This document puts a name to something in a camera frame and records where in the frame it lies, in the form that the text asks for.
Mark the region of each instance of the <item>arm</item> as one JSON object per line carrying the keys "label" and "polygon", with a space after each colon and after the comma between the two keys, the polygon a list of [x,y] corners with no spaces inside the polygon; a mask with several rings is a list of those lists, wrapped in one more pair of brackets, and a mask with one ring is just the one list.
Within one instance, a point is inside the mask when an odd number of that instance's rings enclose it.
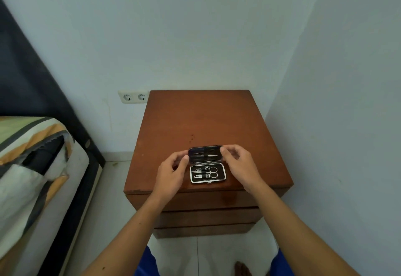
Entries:
{"label": "arm", "polygon": [[231,172],[253,195],[296,276],[358,276],[263,181],[251,154],[239,145],[220,148]]}
{"label": "arm", "polygon": [[82,276],[132,276],[152,234],[153,224],[181,187],[188,164],[188,151],[174,152],[158,169],[156,184],[143,206]]}

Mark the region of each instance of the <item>outlet cover plate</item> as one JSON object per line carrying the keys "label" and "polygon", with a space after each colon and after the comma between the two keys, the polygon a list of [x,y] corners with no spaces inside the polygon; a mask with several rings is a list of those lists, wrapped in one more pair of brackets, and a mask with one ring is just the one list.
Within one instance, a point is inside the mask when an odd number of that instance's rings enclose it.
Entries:
{"label": "outlet cover plate", "polygon": [[119,90],[118,96],[124,104],[144,104],[148,102],[149,91]]}

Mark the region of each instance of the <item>blue clothing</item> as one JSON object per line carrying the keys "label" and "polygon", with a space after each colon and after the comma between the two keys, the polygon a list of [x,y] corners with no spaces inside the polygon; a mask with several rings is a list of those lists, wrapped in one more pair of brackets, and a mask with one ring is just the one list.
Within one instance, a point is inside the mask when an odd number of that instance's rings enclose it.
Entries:
{"label": "blue clothing", "polygon": [[[138,264],[134,276],[160,276],[157,269],[156,259],[153,257],[148,246],[146,246],[145,251],[143,252],[141,261]],[[270,276],[294,276],[280,249],[278,250],[276,257],[272,260]]]}

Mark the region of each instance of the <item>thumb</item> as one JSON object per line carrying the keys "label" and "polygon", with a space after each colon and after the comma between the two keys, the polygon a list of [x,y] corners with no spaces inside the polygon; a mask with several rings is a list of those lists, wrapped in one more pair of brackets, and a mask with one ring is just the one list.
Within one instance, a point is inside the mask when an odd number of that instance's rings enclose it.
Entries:
{"label": "thumb", "polygon": [[185,168],[188,165],[188,161],[189,161],[188,155],[183,156],[183,158],[181,159],[181,161],[176,169],[176,172],[178,172],[179,174],[183,174],[185,171]]}
{"label": "thumb", "polygon": [[220,152],[221,155],[224,157],[224,159],[226,160],[226,162],[228,163],[228,165],[230,165],[230,163],[235,161],[235,158],[231,155],[231,152],[229,152],[226,148],[224,148],[223,146],[220,147]]}

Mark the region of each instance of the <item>brown wooden cabinet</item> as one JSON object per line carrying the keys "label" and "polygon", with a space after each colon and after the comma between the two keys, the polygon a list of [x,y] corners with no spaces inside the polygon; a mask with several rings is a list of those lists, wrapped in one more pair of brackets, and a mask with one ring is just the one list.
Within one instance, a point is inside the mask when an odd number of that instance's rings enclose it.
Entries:
{"label": "brown wooden cabinet", "polygon": [[[151,91],[124,193],[139,209],[152,192],[158,166],[172,152],[196,146],[240,144],[252,153],[263,180],[282,196],[293,182],[252,94],[229,91]],[[225,165],[222,182],[190,181],[153,231],[157,238],[245,233],[261,218],[258,205]]]}

